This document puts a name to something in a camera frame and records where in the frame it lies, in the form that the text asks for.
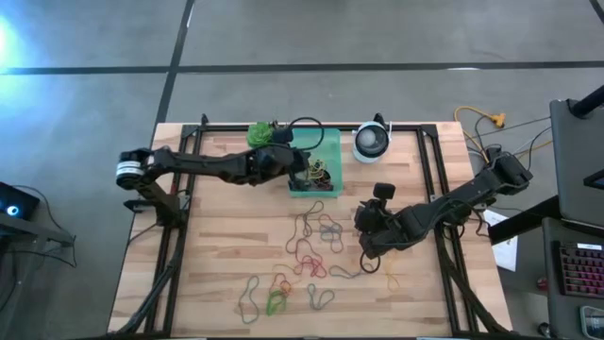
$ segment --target black floor stripe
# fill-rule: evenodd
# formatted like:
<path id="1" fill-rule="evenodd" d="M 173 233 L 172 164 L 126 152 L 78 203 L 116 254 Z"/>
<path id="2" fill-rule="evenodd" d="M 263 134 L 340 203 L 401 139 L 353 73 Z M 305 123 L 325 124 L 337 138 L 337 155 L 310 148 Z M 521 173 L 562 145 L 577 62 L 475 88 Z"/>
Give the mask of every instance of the black floor stripe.
<path id="1" fill-rule="evenodd" d="M 600 3 L 597 2 L 597 0 L 589 0 L 589 2 L 592 4 L 592 7 L 596 11 L 597 17 L 600 18 L 600 21 L 602 22 L 602 24 L 604 24 L 604 10 L 600 6 Z"/>
<path id="2" fill-rule="evenodd" d="M 164 74 L 168 66 L 108 66 L 108 67 L 9 67 L 0 68 L 0 75 L 127 75 Z"/>
<path id="3" fill-rule="evenodd" d="M 182 57 L 178 45 L 177 57 Z M 0 69 L 0 75 L 120 75 L 165 74 L 170 80 L 176 74 L 253 74 L 277 72 L 365 72 L 365 71 L 434 71 L 434 70 L 532 70 L 604 68 L 604 60 L 584 61 L 517 61 L 517 62 L 405 62 L 405 63 L 314 63 L 264 65 L 192 65 L 192 66 L 110 66 L 110 67 L 33 67 Z"/>
<path id="4" fill-rule="evenodd" d="M 165 123 L 168 115 L 168 107 L 170 106 L 170 99 L 172 98 L 172 92 L 174 91 L 174 85 L 176 83 L 176 73 L 178 65 L 180 64 L 180 58 L 182 57 L 182 51 L 184 49 L 185 41 L 187 39 L 187 32 L 189 30 L 189 19 L 193 12 L 193 6 L 195 0 L 187 0 L 185 10 L 182 13 L 180 19 L 180 28 L 178 29 L 178 36 L 176 38 L 176 44 L 174 46 L 174 52 L 172 54 L 172 60 L 170 61 L 170 71 L 166 77 L 165 85 L 163 86 L 163 92 L 161 93 L 161 100 L 159 101 L 158 114 L 155 118 L 156 127 L 158 123 Z"/>
<path id="5" fill-rule="evenodd" d="M 604 60 L 586 61 L 520 61 L 520 62 L 408 62 L 408 63 L 342 63 L 342 64 L 266 64 L 180 66 L 179 73 L 251 74 L 277 72 L 358 72 L 358 71 L 430 71 L 430 70 L 526 70 L 602 68 Z"/>

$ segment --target light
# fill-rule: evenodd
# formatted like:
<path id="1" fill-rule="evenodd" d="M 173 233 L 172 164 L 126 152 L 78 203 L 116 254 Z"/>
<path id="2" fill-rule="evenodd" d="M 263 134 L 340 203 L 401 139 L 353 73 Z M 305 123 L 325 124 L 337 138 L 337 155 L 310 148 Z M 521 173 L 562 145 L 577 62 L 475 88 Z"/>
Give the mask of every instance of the light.
<path id="1" fill-rule="evenodd" d="M 17 207 L 10 206 L 7 208 L 8 216 L 15 216 L 17 213 L 19 213 L 19 208 L 17 208 Z"/>

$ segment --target black stand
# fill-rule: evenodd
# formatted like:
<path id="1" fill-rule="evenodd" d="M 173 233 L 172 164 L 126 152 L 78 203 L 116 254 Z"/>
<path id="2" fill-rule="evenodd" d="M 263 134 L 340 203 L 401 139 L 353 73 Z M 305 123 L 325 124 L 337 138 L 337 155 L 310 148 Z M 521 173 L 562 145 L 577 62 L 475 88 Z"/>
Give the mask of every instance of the black stand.
<path id="1" fill-rule="evenodd" d="M 604 85 L 579 102 L 550 103 L 559 194 L 490 227 L 493 244 L 541 227 L 545 217 L 604 226 L 604 190 L 584 181 L 604 167 L 602 103 Z"/>

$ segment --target gray floor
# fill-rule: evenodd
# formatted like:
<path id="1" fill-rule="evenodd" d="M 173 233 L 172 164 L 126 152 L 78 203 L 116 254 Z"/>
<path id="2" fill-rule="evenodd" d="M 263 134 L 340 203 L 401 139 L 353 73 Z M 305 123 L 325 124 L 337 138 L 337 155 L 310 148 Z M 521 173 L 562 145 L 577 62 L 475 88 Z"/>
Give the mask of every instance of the gray floor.
<path id="1" fill-rule="evenodd" d="M 185 0 L 0 1 L 0 70 L 169 65 L 184 8 Z M 602 57 L 604 26 L 588 0 L 198 0 L 181 64 Z M 148 145 L 165 78 L 0 76 L 0 180 L 48 195 L 58 221 L 77 234 L 79 263 L 44 263 L 11 338 L 104 333 L 132 219 L 122 207 L 128 195 L 114 184 L 115 163 L 120 151 Z M 197 122 L 202 112 L 213 121 L 359 121 L 377 111 L 388 120 L 444 121 L 472 105 L 506 112 L 513 126 L 547 117 L 551 99 L 581 97 L 602 78 L 604 69 L 179 75 L 167 121 Z M 462 116 L 468 130 L 476 119 Z M 513 151 L 548 124 L 484 143 Z M 488 122 L 480 128 L 493 130 Z M 534 153 L 531 171 L 529 189 L 499 206 L 528 208 L 556 194 L 551 146 Z M 513 326 L 526 334 L 547 319 L 533 285 L 543 273 L 540 239 L 539 230 L 523 236 L 520 251 L 533 261 L 501 272 Z"/>

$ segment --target black cable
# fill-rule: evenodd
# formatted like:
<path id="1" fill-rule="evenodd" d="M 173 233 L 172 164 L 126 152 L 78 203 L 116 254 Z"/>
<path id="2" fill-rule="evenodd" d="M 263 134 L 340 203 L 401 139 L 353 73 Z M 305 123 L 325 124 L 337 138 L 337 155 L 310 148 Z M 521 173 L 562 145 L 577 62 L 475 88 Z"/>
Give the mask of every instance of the black cable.
<path id="1" fill-rule="evenodd" d="M 59 228 L 60 230 L 66 232 L 67 234 L 69 234 L 70 236 L 72 236 L 71 232 L 65 230 L 55 219 L 55 216 L 53 216 L 52 212 L 50 211 L 50 204 L 48 203 L 48 198 L 46 198 L 46 195 L 44 195 L 40 190 L 34 188 L 34 187 L 30 187 L 27 185 L 12 185 L 13 188 L 22 188 L 22 189 L 27 189 L 27 190 L 31 190 L 35 193 L 37 193 L 38 195 L 40 195 L 40 197 L 42 198 L 42 200 L 44 201 L 44 204 L 46 205 L 46 211 L 48 212 L 48 217 L 50 217 L 50 220 L 53 222 L 53 224 Z"/>
<path id="2" fill-rule="evenodd" d="M 155 227 L 157 224 L 158 224 L 158 223 L 156 222 L 156 223 L 152 224 L 151 226 L 149 226 L 149 227 L 147 227 L 147 228 L 143 229 L 143 230 L 142 230 L 141 232 L 139 232 L 138 234 L 136 234 L 136 235 L 132 236 L 132 237 L 131 237 L 131 238 L 128 240 L 127 245 L 128 245 L 128 246 L 130 246 L 130 244 L 132 243 L 132 241 L 134 241 L 134 240 L 136 240 L 137 238 L 141 237 L 141 236 L 142 236 L 144 233 L 146 233 L 146 232 L 150 231 L 150 230 L 151 230 L 153 227 Z"/>
<path id="3" fill-rule="evenodd" d="M 480 118 L 476 121 L 476 123 L 474 124 L 474 131 L 476 132 L 476 136 L 478 138 L 478 143 L 480 144 L 480 148 L 482 150 L 484 150 L 484 144 L 482 143 L 482 138 L 480 137 L 480 132 L 478 132 L 478 124 L 480 124 L 480 121 L 483 120 L 484 118 L 486 118 L 487 116 L 483 116 L 481 115 Z"/>
<path id="4" fill-rule="evenodd" d="M 15 288 L 17 287 L 17 259 L 14 254 L 10 256 L 12 256 L 12 287 L 10 288 L 10 292 L 8 292 L 7 298 L 2 302 L 2 306 L 0 306 L 0 313 L 7 307 L 10 298 L 12 298 L 12 294 L 15 292 Z"/>
<path id="5" fill-rule="evenodd" d="M 535 138 L 533 138 L 532 142 L 530 142 L 530 147 L 528 148 L 528 167 L 527 167 L 527 171 L 530 171 L 530 166 L 532 165 L 532 146 L 535 144 L 535 141 L 537 141 L 537 138 L 539 138 L 539 136 L 541 136 L 542 134 L 546 133 L 549 129 L 551 129 L 551 127 L 547 127 L 546 129 L 544 129 L 543 131 L 539 132 Z"/>
<path id="6" fill-rule="evenodd" d="M 323 127 L 323 124 L 321 124 L 321 122 L 316 118 L 300 117 L 300 118 L 296 118 L 296 119 L 292 120 L 292 122 L 288 125 L 288 129 L 293 130 L 295 123 L 302 121 L 302 120 L 310 120 L 310 121 L 316 123 L 319 126 L 319 128 L 321 129 L 321 137 L 319 138 L 319 142 L 317 142 L 317 144 L 315 144 L 313 146 L 309 146 L 309 147 L 298 148 L 298 150 L 301 150 L 301 151 L 310 151 L 310 150 L 313 150 L 313 149 L 319 147 L 319 145 L 321 145 L 321 143 L 323 142 L 323 139 L 325 138 L 325 128 Z"/>
<path id="7" fill-rule="evenodd" d="M 476 235 L 482 236 L 482 237 L 490 237 L 487 234 L 480 233 L 480 231 L 482 230 L 482 226 L 483 225 L 487 225 L 487 229 L 491 227 L 491 224 L 489 222 L 485 221 L 482 217 L 481 218 L 472 218 L 472 217 L 470 217 L 468 219 L 472 220 L 472 221 L 478 221 L 478 228 L 475 231 Z"/>
<path id="8" fill-rule="evenodd" d="M 485 133 L 483 133 L 481 136 L 482 136 L 482 137 L 484 137 L 484 136 L 488 136 L 488 135 L 491 135 L 491 134 L 494 134 L 494 133 L 498 133 L 498 132 L 502 132 L 502 131 L 505 131 L 505 130 L 509 130 L 509 129 L 513 129 L 513 128 L 520 128 L 520 127 L 523 127 L 523 126 L 528 125 L 528 124 L 533 124 L 533 123 L 537 123 L 537 122 L 544 121 L 544 120 L 546 120 L 546 119 L 549 119 L 549 116 L 544 117 L 544 118 L 538 118 L 538 119 L 534 119 L 534 120 L 528 121 L 528 122 L 526 122 L 526 123 L 521 123 L 521 124 L 518 124 L 518 125 L 515 125 L 515 126 L 511 126 L 511 127 L 504 127 L 504 128 L 499 128 L 499 129 L 497 129 L 497 130 L 495 130 L 495 131 L 491 131 L 491 132 L 485 132 Z"/>
<path id="9" fill-rule="evenodd" d="M 59 262 L 67 264 L 67 265 L 71 266 L 72 268 L 77 268 L 77 263 L 70 263 L 69 261 L 65 261 L 65 260 L 61 259 L 60 257 L 58 257 L 58 256 L 44 254 L 44 253 L 40 253 L 40 252 L 37 252 L 37 251 L 31 251 L 31 250 L 12 250 L 12 251 L 9 251 L 8 253 L 10 253 L 10 254 L 33 254 L 33 255 L 43 256 L 43 257 L 50 258 L 50 259 L 53 259 L 53 260 L 57 260 Z"/>
<path id="10" fill-rule="evenodd" d="M 68 234 L 71 238 L 72 238 L 72 257 L 74 260 L 74 264 L 71 263 L 67 263 L 69 265 L 71 265 L 73 268 L 77 267 L 77 259 L 76 259 L 76 237 L 77 235 L 72 235 L 71 232 L 69 232 L 67 229 L 65 229 L 64 227 L 62 227 L 59 222 L 57 222 L 57 220 L 55 219 L 55 216 L 53 215 L 51 209 L 50 209 L 50 202 L 48 201 L 48 198 L 46 197 L 45 194 L 43 194 L 40 190 L 28 186 L 28 185 L 23 185 L 23 184 L 16 184 L 16 185 L 11 185 L 13 188 L 22 188 L 22 189 L 27 189 L 30 191 L 33 191 L 35 193 L 37 193 L 38 195 L 40 195 L 40 197 L 42 198 L 42 200 L 44 201 L 44 204 L 46 205 L 46 212 L 48 213 L 48 217 L 50 217 L 50 220 L 53 222 L 53 224 L 55 225 L 55 227 L 57 227 L 59 230 L 65 232 L 66 234 Z"/>
<path id="11" fill-rule="evenodd" d="M 468 150 L 471 150 L 471 151 L 474 151 L 474 152 L 478 152 L 478 153 L 480 153 L 480 151 L 478 151 L 478 149 L 475 149 L 475 148 L 474 148 L 474 147 L 472 147 L 472 146 L 466 145 L 465 147 L 466 147 Z"/>
<path id="12" fill-rule="evenodd" d="M 177 191 L 176 193 L 181 193 L 181 192 L 186 192 L 186 191 L 187 191 L 187 189 L 183 189 L 183 190 L 179 190 L 179 191 Z M 182 210 L 186 210 L 186 209 L 187 209 L 187 206 L 191 204 L 191 198 L 192 198 L 192 197 L 191 197 L 191 196 L 189 196 L 189 199 L 187 199 L 187 201 L 185 202 L 185 204 L 183 204 L 183 205 L 182 205 Z M 132 236 L 132 238 L 130 238 L 130 239 L 128 240 L 128 243 L 127 243 L 126 245 L 127 245 L 127 246 L 130 246 L 130 244 L 132 243 L 132 241 L 134 241 L 134 240 L 136 240 L 137 238 L 141 237 L 141 236 L 142 236 L 144 233 L 146 233 L 146 232 L 150 231 L 150 230 L 151 230 L 153 227 L 155 227 L 155 226 L 157 226 L 157 225 L 158 225 L 158 223 L 156 222 L 156 223 L 152 224 L 151 226 L 149 226 L 149 227 L 147 227 L 147 228 L 143 229 L 143 230 L 142 230 L 141 232 L 139 232 L 138 234 L 136 234 L 136 235 Z"/>

